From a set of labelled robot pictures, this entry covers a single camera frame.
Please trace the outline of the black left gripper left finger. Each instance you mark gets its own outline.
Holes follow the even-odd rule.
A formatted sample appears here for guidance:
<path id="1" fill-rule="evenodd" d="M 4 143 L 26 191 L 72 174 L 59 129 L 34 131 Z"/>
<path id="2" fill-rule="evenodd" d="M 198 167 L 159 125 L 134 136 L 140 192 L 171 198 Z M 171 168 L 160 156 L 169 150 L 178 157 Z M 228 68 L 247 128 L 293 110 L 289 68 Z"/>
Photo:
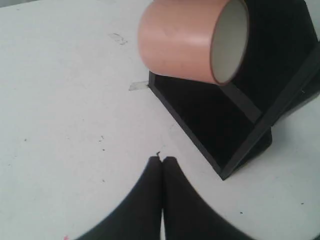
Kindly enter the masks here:
<path id="1" fill-rule="evenodd" d="M 151 156 L 129 194 L 79 240 L 159 240 L 163 207 L 162 162 Z"/>

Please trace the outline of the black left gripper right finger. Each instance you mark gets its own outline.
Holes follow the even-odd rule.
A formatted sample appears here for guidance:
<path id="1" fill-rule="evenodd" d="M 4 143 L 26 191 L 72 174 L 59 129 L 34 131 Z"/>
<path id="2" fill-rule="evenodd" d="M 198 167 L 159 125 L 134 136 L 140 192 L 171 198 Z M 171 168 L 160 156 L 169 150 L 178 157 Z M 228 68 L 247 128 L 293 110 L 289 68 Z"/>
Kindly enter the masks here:
<path id="1" fill-rule="evenodd" d="M 167 240 L 250 240 L 217 214 L 192 187 L 175 157 L 162 162 L 163 215 Z"/>

